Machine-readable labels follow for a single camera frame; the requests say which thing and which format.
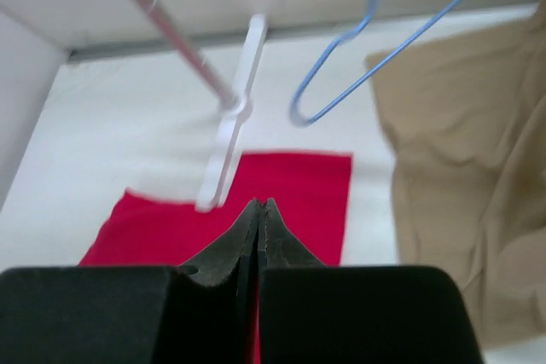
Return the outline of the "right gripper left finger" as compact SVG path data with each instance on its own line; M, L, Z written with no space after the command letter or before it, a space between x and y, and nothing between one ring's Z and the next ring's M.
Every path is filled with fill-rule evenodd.
M249 363L260 203L176 267L29 267L1 275L4 363Z

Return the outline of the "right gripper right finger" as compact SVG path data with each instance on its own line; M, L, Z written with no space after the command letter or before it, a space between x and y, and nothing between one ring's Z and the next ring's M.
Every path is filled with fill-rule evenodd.
M258 222L263 363L481 363L462 295L431 266L328 267L273 199Z

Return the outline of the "red t-shirt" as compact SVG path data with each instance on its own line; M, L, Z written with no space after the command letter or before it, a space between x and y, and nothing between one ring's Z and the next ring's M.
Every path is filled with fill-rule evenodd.
M171 266L186 263L224 234L253 200L273 199L288 228L324 265L340 267L351 158L316 153L248 153L228 198L200 212L189 202L126 193L102 225L80 268ZM253 358L260 358L258 239Z

